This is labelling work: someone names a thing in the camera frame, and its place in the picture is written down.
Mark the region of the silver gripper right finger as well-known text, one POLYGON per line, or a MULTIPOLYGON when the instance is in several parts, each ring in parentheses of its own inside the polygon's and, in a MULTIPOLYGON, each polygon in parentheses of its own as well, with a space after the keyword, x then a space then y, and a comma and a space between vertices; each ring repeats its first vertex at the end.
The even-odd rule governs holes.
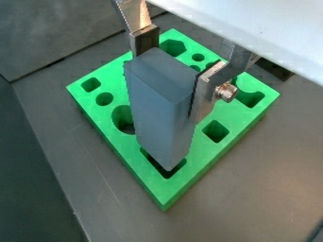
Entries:
POLYGON ((260 56, 238 45, 232 47, 228 62, 217 60, 196 75, 188 116, 197 124, 210 113, 218 100, 229 103, 237 95, 232 79, 257 61, 260 56))

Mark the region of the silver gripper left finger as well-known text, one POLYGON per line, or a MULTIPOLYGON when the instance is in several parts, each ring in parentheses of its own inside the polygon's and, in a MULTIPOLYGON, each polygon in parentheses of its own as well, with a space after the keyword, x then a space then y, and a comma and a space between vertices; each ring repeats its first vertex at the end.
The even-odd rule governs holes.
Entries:
POLYGON ((158 46, 158 27, 152 23, 145 0, 110 0, 125 25, 129 50, 137 57, 158 46))

